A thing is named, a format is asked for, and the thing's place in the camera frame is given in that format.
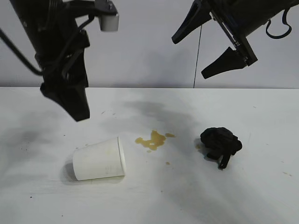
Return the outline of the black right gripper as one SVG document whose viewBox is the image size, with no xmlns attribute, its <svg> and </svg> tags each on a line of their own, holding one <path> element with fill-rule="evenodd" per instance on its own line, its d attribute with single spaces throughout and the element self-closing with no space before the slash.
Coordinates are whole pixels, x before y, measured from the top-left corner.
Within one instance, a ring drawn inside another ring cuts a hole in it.
<svg viewBox="0 0 299 224">
<path fill-rule="evenodd" d="M 232 42 L 235 50 L 228 47 L 213 63 L 201 72 L 204 79 L 220 73 L 243 69 L 257 61 L 247 36 L 262 26 L 265 18 L 265 0 L 194 0 L 192 6 L 176 33 L 174 44 L 179 43 L 192 31 L 212 19 L 216 19 Z"/>
</svg>

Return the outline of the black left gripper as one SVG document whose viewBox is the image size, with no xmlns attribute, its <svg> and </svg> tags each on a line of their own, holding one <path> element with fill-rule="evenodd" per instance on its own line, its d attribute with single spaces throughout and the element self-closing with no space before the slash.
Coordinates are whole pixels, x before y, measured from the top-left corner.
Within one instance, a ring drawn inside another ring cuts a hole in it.
<svg viewBox="0 0 299 224">
<path fill-rule="evenodd" d="M 84 62 L 84 51 L 90 42 L 85 26 L 87 23 L 56 24 L 37 32 L 41 43 L 36 60 L 43 72 L 40 91 L 76 122 L 90 118 Z"/>
</svg>

